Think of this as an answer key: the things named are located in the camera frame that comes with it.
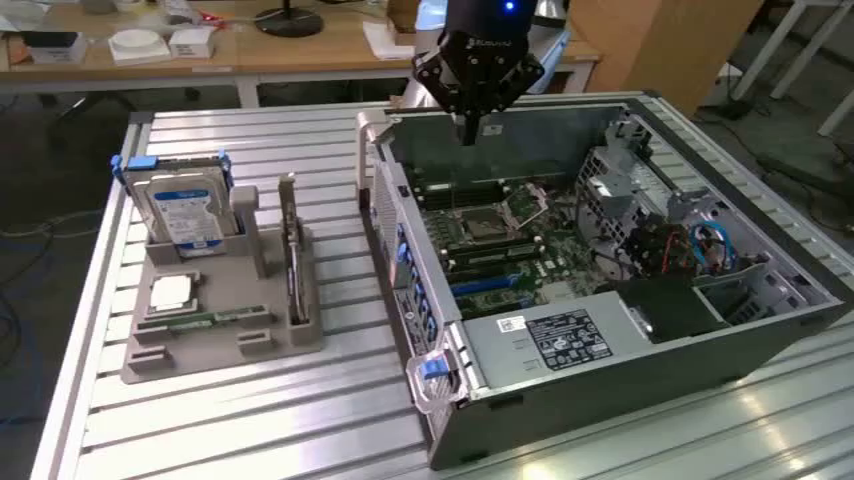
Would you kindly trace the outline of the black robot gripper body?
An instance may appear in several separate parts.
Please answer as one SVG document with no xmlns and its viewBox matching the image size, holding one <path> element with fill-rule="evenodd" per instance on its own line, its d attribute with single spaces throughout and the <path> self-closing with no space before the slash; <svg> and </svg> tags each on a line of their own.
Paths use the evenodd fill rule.
<svg viewBox="0 0 854 480">
<path fill-rule="evenodd" d="M 535 1 L 447 3 L 439 56 L 455 75 L 507 75 L 528 55 Z"/>
</svg>

